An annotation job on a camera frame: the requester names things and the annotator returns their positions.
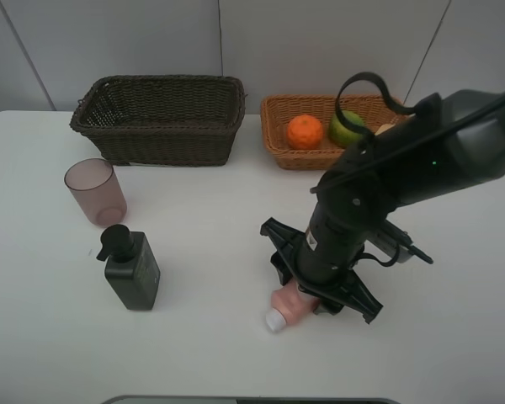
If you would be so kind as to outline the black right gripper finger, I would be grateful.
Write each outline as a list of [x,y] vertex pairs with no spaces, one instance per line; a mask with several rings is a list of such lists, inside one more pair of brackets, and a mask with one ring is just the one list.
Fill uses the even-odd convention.
[[329,314],[331,316],[336,316],[338,313],[342,311],[343,308],[344,304],[341,303],[340,301],[321,297],[318,299],[316,307],[313,309],[313,313],[315,315]]
[[294,258],[292,254],[289,253],[281,255],[279,252],[275,252],[271,256],[270,262],[277,271],[280,285],[286,286],[294,278],[291,270],[294,264]]

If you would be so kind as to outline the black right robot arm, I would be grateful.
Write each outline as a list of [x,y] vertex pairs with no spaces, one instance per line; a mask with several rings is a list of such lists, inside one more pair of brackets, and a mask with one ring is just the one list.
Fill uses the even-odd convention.
[[505,175],[505,92],[432,94],[411,108],[389,95],[384,102],[405,120],[380,135],[364,130],[322,175],[307,229],[275,219],[261,226],[275,248],[282,293],[311,297],[314,312],[348,307],[373,321],[381,303],[354,269],[367,258],[365,244],[379,248],[387,266],[429,261],[388,215]]

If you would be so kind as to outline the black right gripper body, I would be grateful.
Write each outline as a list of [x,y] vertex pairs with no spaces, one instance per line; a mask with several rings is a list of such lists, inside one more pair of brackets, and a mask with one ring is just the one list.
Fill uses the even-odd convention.
[[292,254],[293,279],[303,292],[318,299],[340,301],[370,323],[383,305],[353,266],[373,225],[372,216],[363,206],[340,205],[330,211],[317,204],[305,232],[270,218],[261,225],[260,234],[270,239],[275,252]]

